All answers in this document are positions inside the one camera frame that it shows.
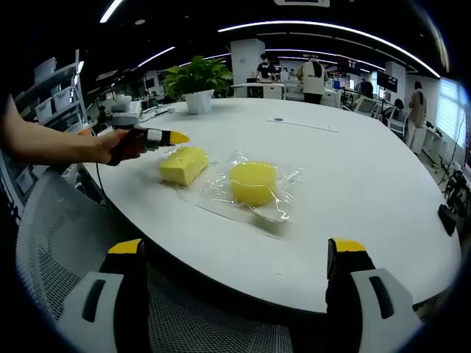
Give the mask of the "person's left hand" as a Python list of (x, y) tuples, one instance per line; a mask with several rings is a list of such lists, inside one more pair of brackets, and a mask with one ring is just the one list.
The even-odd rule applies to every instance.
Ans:
[(144, 153), (137, 133), (131, 130), (113, 130), (96, 140), (97, 163), (117, 166), (123, 160), (136, 159)]

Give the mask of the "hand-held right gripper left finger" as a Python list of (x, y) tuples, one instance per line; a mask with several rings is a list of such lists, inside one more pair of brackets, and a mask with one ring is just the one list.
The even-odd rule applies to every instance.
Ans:
[(141, 239), (111, 247), (67, 295), (55, 327), (73, 352), (148, 352), (147, 262)]

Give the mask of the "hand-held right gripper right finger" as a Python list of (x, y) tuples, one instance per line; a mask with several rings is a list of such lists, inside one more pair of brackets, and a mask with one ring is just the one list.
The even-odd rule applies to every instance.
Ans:
[(354, 240), (328, 240), (325, 301), (335, 352), (398, 352), (422, 326), (409, 291)]

